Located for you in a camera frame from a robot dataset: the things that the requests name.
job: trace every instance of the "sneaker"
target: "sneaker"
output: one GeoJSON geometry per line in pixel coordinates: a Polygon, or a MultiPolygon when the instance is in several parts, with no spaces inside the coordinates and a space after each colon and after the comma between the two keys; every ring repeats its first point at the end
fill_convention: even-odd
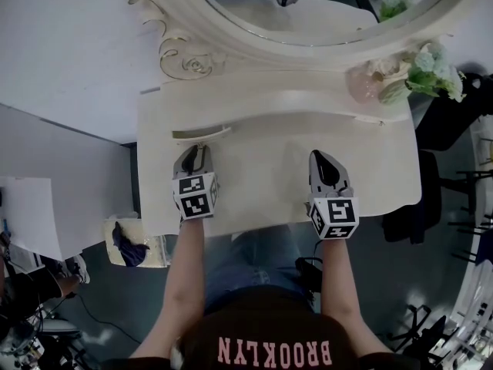
{"type": "Polygon", "coordinates": [[[87,266],[86,262],[84,261],[84,258],[82,255],[76,255],[74,256],[70,262],[72,263],[72,274],[79,276],[80,283],[81,284],[88,284],[91,281],[91,277],[89,276],[89,273],[87,272],[87,266]]]}

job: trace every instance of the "white marker cube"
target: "white marker cube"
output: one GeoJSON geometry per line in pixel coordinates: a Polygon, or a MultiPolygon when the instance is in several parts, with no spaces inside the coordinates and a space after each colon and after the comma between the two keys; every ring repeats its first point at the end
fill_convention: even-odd
{"type": "Polygon", "coordinates": [[[349,238],[360,224],[356,197],[315,197],[308,215],[321,240],[349,238]]]}
{"type": "Polygon", "coordinates": [[[173,196],[184,220],[214,215],[219,193],[215,173],[172,181],[173,196]]]}

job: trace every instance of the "white wall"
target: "white wall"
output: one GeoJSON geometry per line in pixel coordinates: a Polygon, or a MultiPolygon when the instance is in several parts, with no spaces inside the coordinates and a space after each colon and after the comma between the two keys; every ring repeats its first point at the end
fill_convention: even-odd
{"type": "Polygon", "coordinates": [[[118,143],[166,77],[156,29],[125,0],[0,0],[0,103],[118,143]]]}
{"type": "Polygon", "coordinates": [[[105,218],[132,211],[128,149],[4,106],[0,177],[51,179],[59,254],[32,239],[40,254],[60,260],[103,241],[105,218]]]}
{"type": "Polygon", "coordinates": [[[484,73],[493,73],[493,0],[478,0],[475,9],[463,18],[448,35],[441,37],[454,60],[465,69],[480,65],[484,73]]]}

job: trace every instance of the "black t-shirt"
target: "black t-shirt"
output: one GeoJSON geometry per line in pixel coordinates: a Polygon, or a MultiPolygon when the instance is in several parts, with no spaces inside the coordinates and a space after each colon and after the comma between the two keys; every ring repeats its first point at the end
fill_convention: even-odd
{"type": "MultiPolygon", "coordinates": [[[[183,370],[276,368],[418,370],[419,362],[394,354],[358,358],[334,319],[314,314],[306,301],[282,288],[234,291],[181,339],[183,370]]],[[[160,370],[169,360],[139,358],[105,363],[104,370],[160,370]]]]}

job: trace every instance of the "dark blue cloth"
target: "dark blue cloth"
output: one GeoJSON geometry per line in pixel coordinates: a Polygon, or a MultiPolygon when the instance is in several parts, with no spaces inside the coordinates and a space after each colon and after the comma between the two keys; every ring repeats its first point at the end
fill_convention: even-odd
{"type": "Polygon", "coordinates": [[[122,227],[118,222],[115,222],[115,229],[113,229],[112,235],[113,243],[119,249],[120,254],[122,254],[127,267],[136,267],[144,262],[144,259],[146,259],[146,252],[149,249],[147,245],[134,244],[130,241],[125,237],[125,234],[123,234],[122,227]]]}

